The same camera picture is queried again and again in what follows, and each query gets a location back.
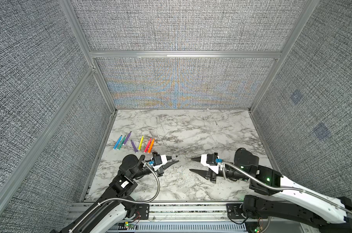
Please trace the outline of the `orange highlighter pen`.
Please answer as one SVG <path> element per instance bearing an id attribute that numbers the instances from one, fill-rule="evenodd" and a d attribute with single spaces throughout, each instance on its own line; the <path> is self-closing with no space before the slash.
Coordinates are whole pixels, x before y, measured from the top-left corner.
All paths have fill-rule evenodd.
<path id="1" fill-rule="evenodd" d="M 147 153 L 151 153 L 151 150 L 152 150 L 152 147 L 154 145 L 154 142 L 155 142 L 155 139 L 153 138 L 151 143 L 150 143 L 150 146 L 148 147 Z"/>

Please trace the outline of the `pink highlighter pen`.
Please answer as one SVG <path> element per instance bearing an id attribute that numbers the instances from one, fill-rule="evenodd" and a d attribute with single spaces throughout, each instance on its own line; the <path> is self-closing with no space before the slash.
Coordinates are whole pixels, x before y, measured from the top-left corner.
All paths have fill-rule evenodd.
<path id="1" fill-rule="evenodd" d="M 149 147 L 150 147 L 151 142 L 152 142 L 152 138 L 149 139 L 149 141 L 148 141 L 148 143 L 147 143 L 147 145 L 146 145 L 146 148 L 145 148 L 145 150 L 144 150 L 145 153 L 147 153 L 147 151 L 148 151 L 148 149 L 149 149 Z"/>

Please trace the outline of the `yellow highlighter pen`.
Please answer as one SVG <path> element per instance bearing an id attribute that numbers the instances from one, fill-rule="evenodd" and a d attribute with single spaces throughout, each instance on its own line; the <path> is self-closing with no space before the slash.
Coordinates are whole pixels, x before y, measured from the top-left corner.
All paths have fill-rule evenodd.
<path id="1" fill-rule="evenodd" d="M 138 146 L 138 151 L 141 151 L 143 140 L 144 140 L 144 136 L 142 136 L 142 138 L 140 140 L 140 143 L 139 143 L 139 146 Z"/>

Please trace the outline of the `violet highlighter pen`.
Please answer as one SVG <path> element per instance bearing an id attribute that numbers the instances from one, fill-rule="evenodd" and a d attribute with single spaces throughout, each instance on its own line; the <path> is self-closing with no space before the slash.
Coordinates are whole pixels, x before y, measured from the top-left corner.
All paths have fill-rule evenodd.
<path id="1" fill-rule="evenodd" d="M 126 136 L 125 140 L 123 141 L 123 145 L 125 145 L 125 144 L 127 143 L 127 141 L 129 140 L 129 138 L 130 138 L 130 136 L 131 136 L 131 133 L 132 133 L 132 131 L 130 131 L 130 132 L 128 133 L 128 135 Z"/>
<path id="2" fill-rule="evenodd" d="M 137 147 L 136 147 L 136 145 L 135 145 L 135 143 L 134 143 L 133 140 L 131 140 L 131 144 L 132 144 L 132 147 L 133 147 L 134 152 L 135 152 L 135 153 L 138 153 L 138 149 L 137 149 Z"/>

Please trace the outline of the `green highlighter pen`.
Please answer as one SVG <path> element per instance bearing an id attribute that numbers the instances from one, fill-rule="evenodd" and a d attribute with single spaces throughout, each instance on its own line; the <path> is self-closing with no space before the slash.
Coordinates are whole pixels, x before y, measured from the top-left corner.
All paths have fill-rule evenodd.
<path id="1" fill-rule="evenodd" d="M 122 145 L 123 145 L 125 139 L 126 139 L 126 136 L 124 136 L 124 137 L 122 138 L 122 140 L 120 141 L 120 143 L 119 143 L 119 145 L 118 145 L 118 147 L 117 147 L 118 150 L 121 149 L 121 147 L 122 147 Z"/>

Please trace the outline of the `blue highlighter pen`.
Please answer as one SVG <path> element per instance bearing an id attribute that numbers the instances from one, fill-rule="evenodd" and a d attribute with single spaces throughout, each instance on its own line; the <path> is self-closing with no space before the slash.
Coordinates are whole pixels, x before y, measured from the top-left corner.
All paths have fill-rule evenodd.
<path id="1" fill-rule="evenodd" d="M 115 149 L 117 149 L 117 147 L 118 147 L 118 145 L 120 144 L 120 142 L 121 142 L 121 140 L 122 140 L 122 135 L 118 138 L 118 140 L 116 141 L 116 143 L 115 143 L 115 145 L 114 145 L 114 147 L 113 147 L 113 149 L 115 150 Z"/>

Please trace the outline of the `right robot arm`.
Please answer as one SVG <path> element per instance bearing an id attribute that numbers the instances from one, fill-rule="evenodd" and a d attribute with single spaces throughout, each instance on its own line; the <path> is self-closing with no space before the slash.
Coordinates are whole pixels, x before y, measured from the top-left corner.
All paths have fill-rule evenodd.
<path id="1" fill-rule="evenodd" d="M 255 195 L 246 195 L 241 204 L 228 204 L 227 217 L 244 224 L 250 233 L 263 233 L 268 227 L 261 221 L 278 217 L 317 228 L 321 233 L 352 233 L 352 201 L 347 197 L 332 198 L 290 180 L 280 172 L 259 165 L 259 158 L 239 148 L 233 163 L 218 154 L 192 158 L 208 170 L 192 172 L 215 183 L 221 176 L 231 181 L 248 181 Z"/>

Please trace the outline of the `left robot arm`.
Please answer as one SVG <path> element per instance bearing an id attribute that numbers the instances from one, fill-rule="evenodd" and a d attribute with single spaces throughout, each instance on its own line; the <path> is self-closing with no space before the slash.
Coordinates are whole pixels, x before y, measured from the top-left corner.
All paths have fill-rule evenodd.
<path id="1" fill-rule="evenodd" d="M 60 233 L 104 233 L 114 224 L 134 215 L 137 205 L 148 204 L 160 193 L 159 177 L 170 166 L 178 163 L 171 156 L 153 153 L 153 158 L 145 160 L 145 156 L 137 157 L 129 154 L 122 160 L 118 173 L 105 192 L 83 214 Z M 156 179 L 156 193 L 146 201 L 136 201 L 131 193 L 138 186 L 137 178 L 152 174 Z"/>

